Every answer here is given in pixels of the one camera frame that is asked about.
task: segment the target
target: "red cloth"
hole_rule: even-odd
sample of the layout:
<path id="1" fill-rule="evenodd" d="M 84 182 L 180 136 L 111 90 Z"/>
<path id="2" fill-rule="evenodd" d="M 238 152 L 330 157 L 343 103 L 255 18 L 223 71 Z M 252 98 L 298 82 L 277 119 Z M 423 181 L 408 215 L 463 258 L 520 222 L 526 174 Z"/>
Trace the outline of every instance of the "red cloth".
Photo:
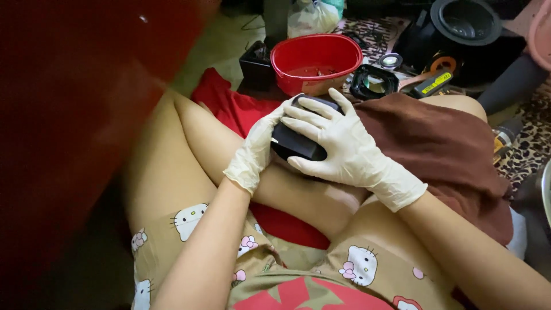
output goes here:
<path id="1" fill-rule="evenodd" d="M 234 92 L 230 87 L 231 83 L 214 68 L 208 68 L 193 91 L 191 100 L 203 102 L 222 124 L 243 138 L 257 120 L 281 104 L 281 101 L 257 100 Z M 249 209 L 258 224 L 273 236 L 317 249 L 329 247 L 329 240 L 322 233 L 296 217 L 254 202 Z"/>

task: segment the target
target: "plastic bag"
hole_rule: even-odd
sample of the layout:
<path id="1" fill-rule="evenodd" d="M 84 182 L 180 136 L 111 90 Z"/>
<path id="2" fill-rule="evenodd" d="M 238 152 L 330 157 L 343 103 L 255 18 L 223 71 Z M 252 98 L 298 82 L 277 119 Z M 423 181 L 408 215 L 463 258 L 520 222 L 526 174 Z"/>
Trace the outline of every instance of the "plastic bag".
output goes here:
<path id="1" fill-rule="evenodd" d="M 344 0 L 298 0 L 291 7 L 287 23 L 287 36 L 296 38 L 297 36 L 328 33 L 333 31 L 341 19 L 342 9 L 325 3 L 335 3 L 344 6 Z"/>

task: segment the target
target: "hand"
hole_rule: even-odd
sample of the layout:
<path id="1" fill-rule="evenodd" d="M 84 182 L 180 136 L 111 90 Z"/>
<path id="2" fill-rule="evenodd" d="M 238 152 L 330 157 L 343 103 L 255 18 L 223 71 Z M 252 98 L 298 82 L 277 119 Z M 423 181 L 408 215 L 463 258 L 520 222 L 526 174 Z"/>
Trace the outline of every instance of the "hand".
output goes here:
<path id="1" fill-rule="evenodd" d="M 327 152 L 324 161 L 294 156 L 287 159 L 289 164 L 307 175 L 367 188 L 393 212 L 421 197 L 427 185 L 381 152 L 348 99 L 334 88 L 329 89 L 329 95 L 344 115 L 307 98 L 300 98 L 299 104 L 319 115 L 294 106 L 284 107 L 289 117 L 283 117 L 282 122 Z"/>
<path id="2" fill-rule="evenodd" d="M 270 114 L 252 125 L 243 145 L 235 152 L 230 165 L 224 170 L 228 179 L 237 182 L 252 194 L 260 182 L 260 172 L 270 163 L 270 142 L 274 126 L 283 116 L 283 108 L 291 106 L 293 98 L 281 103 Z"/>

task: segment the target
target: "brown shorts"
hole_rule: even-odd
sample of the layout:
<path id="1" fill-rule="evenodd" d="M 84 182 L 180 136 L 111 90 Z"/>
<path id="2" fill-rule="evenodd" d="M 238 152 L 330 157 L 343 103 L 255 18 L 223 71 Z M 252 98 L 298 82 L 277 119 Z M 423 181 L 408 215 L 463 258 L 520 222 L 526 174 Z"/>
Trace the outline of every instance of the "brown shorts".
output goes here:
<path id="1" fill-rule="evenodd" d="M 158 293 L 155 289 L 162 283 L 207 207 L 207 204 L 199 204 L 167 215 L 132 238 L 136 284 L 134 310 L 149 309 Z M 338 239 L 340 241 L 329 248 L 324 259 L 307 273 L 322 275 L 365 292 L 377 292 L 389 301 L 396 301 L 399 309 L 462 308 L 421 270 L 374 242 L 346 234 Z M 235 247 L 232 288 L 262 272 L 293 272 L 284 267 L 251 212 L 247 214 L 241 241 Z"/>

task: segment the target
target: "brown towel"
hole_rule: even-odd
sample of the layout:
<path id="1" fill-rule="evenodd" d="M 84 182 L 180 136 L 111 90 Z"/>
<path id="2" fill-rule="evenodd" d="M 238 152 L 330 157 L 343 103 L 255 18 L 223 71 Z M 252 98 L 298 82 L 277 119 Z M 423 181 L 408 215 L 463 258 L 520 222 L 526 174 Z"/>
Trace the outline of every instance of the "brown towel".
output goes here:
<path id="1" fill-rule="evenodd" d="M 386 156 L 429 184 L 429 192 L 497 242 L 511 241 L 511 212 L 504 198 L 510 183 L 492 164 L 494 135 L 488 124 L 398 93 L 355 108 Z"/>

